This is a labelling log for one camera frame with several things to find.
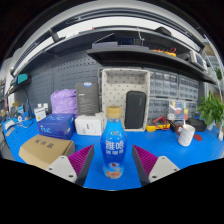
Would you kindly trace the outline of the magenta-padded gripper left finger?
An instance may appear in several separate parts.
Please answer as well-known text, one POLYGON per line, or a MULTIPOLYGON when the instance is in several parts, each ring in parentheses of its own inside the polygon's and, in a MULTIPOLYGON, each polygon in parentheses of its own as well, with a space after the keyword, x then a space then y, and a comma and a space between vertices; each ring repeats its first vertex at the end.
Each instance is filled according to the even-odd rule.
POLYGON ((83 186, 94 156, 94 146, 89 145, 70 156, 60 156, 46 170, 65 180, 83 186))

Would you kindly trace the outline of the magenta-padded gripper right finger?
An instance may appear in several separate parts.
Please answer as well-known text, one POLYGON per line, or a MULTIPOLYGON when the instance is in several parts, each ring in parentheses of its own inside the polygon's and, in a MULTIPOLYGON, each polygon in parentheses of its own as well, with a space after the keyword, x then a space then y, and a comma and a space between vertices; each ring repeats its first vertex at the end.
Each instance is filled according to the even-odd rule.
POLYGON ((132 146, 132 157, 142 186, 179 171, 179 168, 166 156, 157 157, 136 145, 132 146))

